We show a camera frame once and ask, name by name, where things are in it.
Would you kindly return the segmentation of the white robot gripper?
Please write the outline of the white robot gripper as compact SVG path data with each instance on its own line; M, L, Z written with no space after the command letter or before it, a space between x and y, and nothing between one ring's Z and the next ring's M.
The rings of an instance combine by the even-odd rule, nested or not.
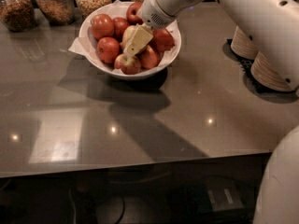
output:
M144 0L137 15L146 25L135 25L135 31L123 52L128 57L140 53L153 38L153 31L150 28L167 27L183 9L193 7L202 1L204 0Z

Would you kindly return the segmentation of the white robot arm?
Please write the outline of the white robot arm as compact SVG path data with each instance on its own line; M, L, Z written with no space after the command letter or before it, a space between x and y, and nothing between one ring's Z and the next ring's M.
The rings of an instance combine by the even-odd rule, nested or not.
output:
M154 29L164 28L182 9L202 0L145 0L138 10L144 22L124 53L144 49ZM216 0L251 39L293 91L299 88L299 6L293 0ZM299 127L273 151L260 186L253 224L299 224Z

